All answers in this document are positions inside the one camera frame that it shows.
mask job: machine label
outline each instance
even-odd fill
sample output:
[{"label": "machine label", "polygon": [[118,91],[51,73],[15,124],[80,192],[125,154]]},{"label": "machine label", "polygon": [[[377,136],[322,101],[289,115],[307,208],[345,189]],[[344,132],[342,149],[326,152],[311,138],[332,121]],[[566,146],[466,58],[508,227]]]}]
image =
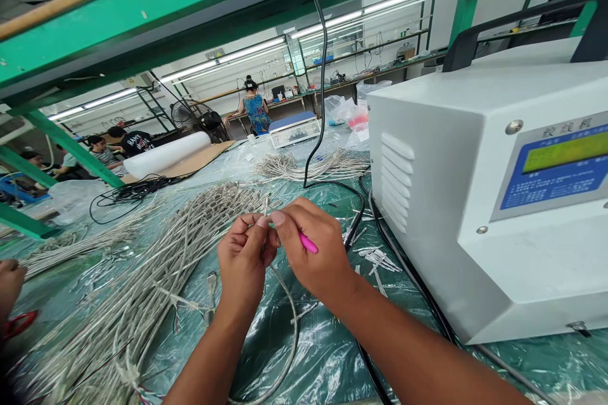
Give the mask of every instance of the machine label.
[{"label": "machine label", "polygon": [[500,210],[595,191],[607,173],[608,124],[543,135],[519,151]]}]

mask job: dark hair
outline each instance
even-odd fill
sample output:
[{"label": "dark hair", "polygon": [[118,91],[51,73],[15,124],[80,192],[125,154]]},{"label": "dark hair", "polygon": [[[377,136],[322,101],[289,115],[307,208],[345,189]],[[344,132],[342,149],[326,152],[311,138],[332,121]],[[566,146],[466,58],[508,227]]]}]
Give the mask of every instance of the dark hair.
[{"label": "dark hair", "polygon": [[251,76],[247,76],[247,79],[245,80],[245,90],[247,92],[249,91],[254,91],[258,89],[258,84],[255,83],[255,81],[253,79],[251,79]]},{"label": "dark hair", "polygon": [[112,137],[123,137],[125,134],[127,134],[127,132],[125,131],[124,128],[120,128],[120,127],[111,127],[108,130],[108,134]]},{"label": "dark hair", "polygon": [[25,151],[21,153],[21,158],[23,159],[32,159],[32,158],[36,158],[37,156],[42,156],[42,154],[39,154],[38,152],[35,151]]},{"label": "dark hair", "polygon": [[103,140],[105,140],[105,139],[103,139],[101,136],[97,136],[97,135],[92,135],[87,138],[87,142],[89,143],[90,146],[92,146],[93,144],[97,144],[98,142],[101,142]]}]

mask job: lcd display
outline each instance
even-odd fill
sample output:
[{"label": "lcd display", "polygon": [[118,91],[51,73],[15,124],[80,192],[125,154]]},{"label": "lcd display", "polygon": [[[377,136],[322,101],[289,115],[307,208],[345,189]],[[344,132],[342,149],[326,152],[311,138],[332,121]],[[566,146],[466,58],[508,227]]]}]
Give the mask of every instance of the lcd display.
[{"label": "lcd display", "polygon": [[531,150],[524,174],[603,155],[608,155],[608,132]]}]

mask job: cardboard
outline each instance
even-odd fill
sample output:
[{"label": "cardboard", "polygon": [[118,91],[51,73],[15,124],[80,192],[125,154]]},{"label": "cardboard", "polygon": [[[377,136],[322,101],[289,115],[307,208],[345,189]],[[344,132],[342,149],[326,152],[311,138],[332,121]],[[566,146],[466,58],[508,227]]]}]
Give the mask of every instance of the cardboard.
[{"label": "cardboard", "polygon": [[[213,160],[215,160],[215,158],[217,158],[217,156],[219,154],[224,152],[228,147],[230,147],[234,143],[235,143],[235,141],[230,140],[230,141],[223,142],[221,144],[212,144],[209,147],[207,147],[206,149],[198,151],[194,155],[191,155],[190,157],[183,159],[182,161],[177,163],[175,166],[158,172],[158,174],[166,176],[166,177],[178,177],[178,176],[186,177],[186,175],[192,175],[195,172],[197,172],[198,170],[204,168],[206,165],[211,163]],[[132,176],[131,174],[127,174],[127,175],[123,176],[121,178],[121,180],[125,184],[132,184],[134,182],[138,182],[140,179]]]}]

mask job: striped shirt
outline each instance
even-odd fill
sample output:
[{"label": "striped shirt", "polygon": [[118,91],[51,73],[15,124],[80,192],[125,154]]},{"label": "striped shirt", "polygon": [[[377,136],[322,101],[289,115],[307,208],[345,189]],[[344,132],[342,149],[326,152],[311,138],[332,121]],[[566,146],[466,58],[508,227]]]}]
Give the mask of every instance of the striped shirt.
[{"label": "striped shirt", "polygon": [[114,154],[112,153],[109,147],[106,147],[103,152],[91,151],[91,155],[97,158],[101,162],[101,164],[106,167],[118,163],[118,160],[114,157]]}]

